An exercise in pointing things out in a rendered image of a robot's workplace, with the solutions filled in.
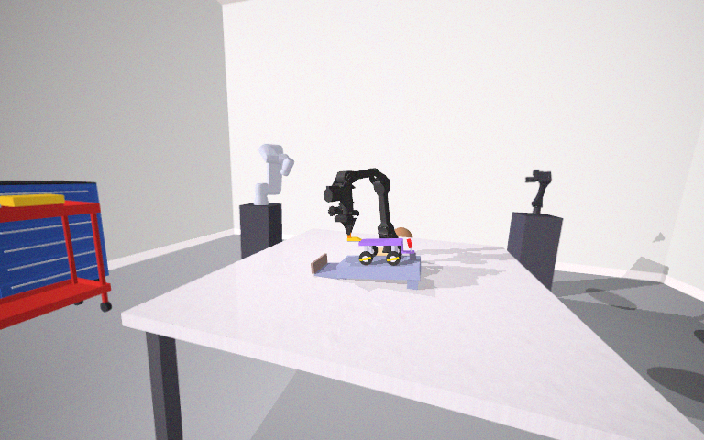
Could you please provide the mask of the purple trolley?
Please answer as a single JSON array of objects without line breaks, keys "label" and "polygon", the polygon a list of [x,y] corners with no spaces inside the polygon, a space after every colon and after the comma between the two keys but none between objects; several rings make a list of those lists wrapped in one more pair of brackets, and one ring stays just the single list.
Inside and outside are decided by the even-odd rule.
[{"label": "purple trolley", "polygon": [[400,263],[402,253],[414,253],[414,250],[403,250],[403,238],[362,239],[358,245],[364,246],[364,252],[359,255],[359,261],[366,266],[369,265],[373,257],[378,254],[378,248],[376,246],[391,246],[386,260],[392,266],[396,266]]}]

